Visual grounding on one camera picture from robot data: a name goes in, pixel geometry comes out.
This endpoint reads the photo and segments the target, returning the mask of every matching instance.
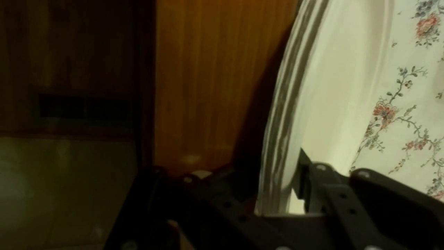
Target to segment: floral pattern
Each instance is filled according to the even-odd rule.
[[[414,18],[416,23],[416,45],[430,47],[439,41],[439,25],[444,7],[438,4],[438,0],[419,1],[416,7]]]
[[[389,126],[394,123],[402,123],[403,126],[406,126],[410,136],[405,136],[405,143],[401,148],[403,151],[403,155],[392,168],[388,169],[387,173],[391,175],[401,170],[405,163],[413,158],[412,154],[414,151],[424,151],[427,157],[424,157],[424,161],[419,166],[435,168],[435,176],[427,186],[427,194],[444,201],[444,157],[439,155],[444,136],[431,137],[428,134],[428,129],[414,119],[414,109],[417,108],[416,104],[412,104],[405,109],[398,108],[395,104],[398,98],[406,94],[414,94],[414,91],[408,91],[410,91],[412,86],[414,84],[416,77],[424,76],[426,70],[423,68],[410,66],[398,69],[395,87],[387,91],[385,95],[381,97],[373,108],[371,120],[366,127],[366,133],[358,150],[358,155],[359,152],[362,152],[362,150],[376,148],[377,151],[383,152],[385,145],[384,140],[380,138],[380,133],[389,132]]]
[[[405,26],[402,32],[391,34],[392,58],[387,62],[387,66],[395,70],[391,69],[384,76],[387,90],[380,91],[351,168],[353,170],[370,166],[401,182],[409,179],[406,182],[410,186],[441,201],[444,84],[437,73],[444,70],[444,65],[437,62],[444,62],[442,1],[419,0],[412,9],[413,19],[412,15],[402,15],[409,9],[398,1],[399,11],[395,18]],[[408,29],[414,33],[414,43],[405,38]]]

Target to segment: wall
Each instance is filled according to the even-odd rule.
[[[172,175],[256,155],[297,0],[159,0],[154,162]]]

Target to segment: white fabric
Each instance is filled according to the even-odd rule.
[[[301,147],[313,161],[328,162],[342,173],[349,170],[383,86],[378,79],[388,47],[392,1],[328,0],[320,13],[313,48],[305,48],[310,51],[309,57],[299,62],[305,65],[290,68],[283,63],[278,72],[299,77],[277,77],[277,84],[287,80],[284,83],[292,91],[285,95],[285,105],[274,107],[283,108],[285,118],[276,120],[270,116],[267,122],[256,205],[259,215],[303,212],[295,198],[288,205]],[[272,134],[277,137],[274,141],[269,140]]]
[[[444,201],[444,1],[398,0],[389,59],[353,168]]]
[[[272,215],[278,209],[278,193],[276,188],[278,179],[276,179],[276,161],[278,162],[278,147],[281,144],[281,125],[292,113],[294,107],[288,107],[290,98],[297,97],[298,86],[294,79],[302,76],[302,70],[292,70],[292,68],[305,66],[308,52],[310,51],[315,32],[320,23],[321,12],[324,8],[323,0],[301,2],[297,19],[294,20],[288,44],[278,69],[273,105],[269,115],[269,122],[263,136],[262,148],[262,169],[259,177],[259,191],[255,212],[259,215]]]

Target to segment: pink flower print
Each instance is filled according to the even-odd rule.
[[[439,25],[439,16],[437,13],[430,13],[427,18],[423,18],[416,25],[416,36],[419,38],[426,37]]]
[[[381,129],[385,129],[388,126],[388,123],[392,122],[395,113],[396,113],[396,108],[392,107],[391,104],[385,104],[385,102],[376,104],[376,107],[373,109],[374,120],[381,119],[380,120]]]
[[[423,150],[426,144],[427,144],[427,138],[410,140],[410,141],[405,143],[402,150],[406,150],[406,151],[408,150]]]

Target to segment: floor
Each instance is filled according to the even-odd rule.
[[[101,248],[136,166],[131,140],[0,137],[0,248]]]

